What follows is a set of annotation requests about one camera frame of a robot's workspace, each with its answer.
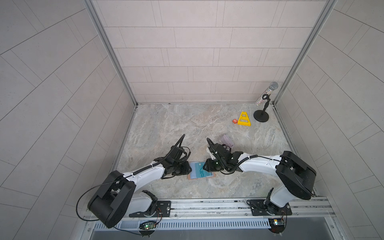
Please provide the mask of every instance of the tiled wall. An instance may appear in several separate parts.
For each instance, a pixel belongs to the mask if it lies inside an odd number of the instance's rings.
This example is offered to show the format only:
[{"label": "tiled wall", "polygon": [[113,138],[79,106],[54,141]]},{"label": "tiled wall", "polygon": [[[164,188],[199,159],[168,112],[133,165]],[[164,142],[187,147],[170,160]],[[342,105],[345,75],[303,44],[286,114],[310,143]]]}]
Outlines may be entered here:
[{"label": "tiled wall", "polygon": [[93,4],[138,102],[247,102],[284,81],[325,1]]},{"label": "tiled wall", "polygon": [[133,103],[81,0],[3,0],[0,33],[0,239],[69,239]]},{"label": "tiled wall", "polygon": [[339,0],[278,110],[350,239],[384,239],[384,1]]}]

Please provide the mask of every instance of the glittery microphone handle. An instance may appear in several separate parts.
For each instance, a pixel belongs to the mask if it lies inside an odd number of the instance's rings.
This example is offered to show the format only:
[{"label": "glittery microphone handle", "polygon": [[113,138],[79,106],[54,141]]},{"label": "glittery microphone handle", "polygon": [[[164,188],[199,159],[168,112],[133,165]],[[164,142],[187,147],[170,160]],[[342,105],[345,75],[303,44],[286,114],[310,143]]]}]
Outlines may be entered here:
[{"label": "glittery microphone handle", "polygon": [[257,99],[256,105],[260,105],[264,100],[263,100],[263,95],[268,94],[270,95],[274,90],[276,90],[279,87],[279,84],[277,82],[271,82],[269,87],[261,94],[261,96]]}]

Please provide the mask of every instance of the yellow triangular object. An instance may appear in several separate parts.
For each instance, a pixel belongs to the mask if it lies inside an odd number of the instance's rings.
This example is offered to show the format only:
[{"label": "yellow triangular object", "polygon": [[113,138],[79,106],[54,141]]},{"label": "yellow triangular object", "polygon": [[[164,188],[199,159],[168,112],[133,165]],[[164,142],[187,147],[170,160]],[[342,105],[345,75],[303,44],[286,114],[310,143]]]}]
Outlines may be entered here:
[{"label": "yellow triangular object", "polygon": [[241,112],[239,120],[237,122],[238,125],[251,126],[251,121],[248,118],[247,112]]}]

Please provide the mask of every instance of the black mounting plate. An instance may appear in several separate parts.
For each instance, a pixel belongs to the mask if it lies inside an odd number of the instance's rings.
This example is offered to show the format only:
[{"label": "black mounting plate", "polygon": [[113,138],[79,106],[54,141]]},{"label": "black mounting plate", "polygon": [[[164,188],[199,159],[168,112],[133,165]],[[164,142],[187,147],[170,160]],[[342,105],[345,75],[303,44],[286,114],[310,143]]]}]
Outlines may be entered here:
[{"label": "black mounting plate", "polygon": [[[162,214],[163,217],[169,217],[170,216],[170,201],[158,201],[157,207],[160,208],[161,213],[156,208],[156,212],[154,215],[152,215],[152,217],[156,217],[157,214]],[[142,212],[135,212],[135,213],[130,214],[129,217],[149,217],[149,216],[145,216],[144,213],[142,213]]]},{"label": "black mounting plate", "polygon": [[[264,200],[263,199],[251,199],[249,200],[254,205],[258,206],[258,208],[251,208],[252,216],[271,216],[267,211],[262,210],[264,207]],[[289,206],[289,203],[287,203],[284,207],[281,208],[284,212],[287,211],[287,215],[292,215],[291,207]]]}]

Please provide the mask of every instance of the black round stand base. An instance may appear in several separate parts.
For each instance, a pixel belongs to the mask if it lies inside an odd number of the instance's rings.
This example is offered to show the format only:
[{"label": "black round stand base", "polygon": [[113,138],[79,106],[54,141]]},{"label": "black round stand base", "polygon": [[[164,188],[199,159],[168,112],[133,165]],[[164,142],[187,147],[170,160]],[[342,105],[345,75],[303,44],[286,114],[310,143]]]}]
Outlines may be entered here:
[{"label": "black round stand base", "polygon": [[253,113],[253,117],[259,122],[266,122],[269,119],[269,115],[263,110],[257,110]]}]

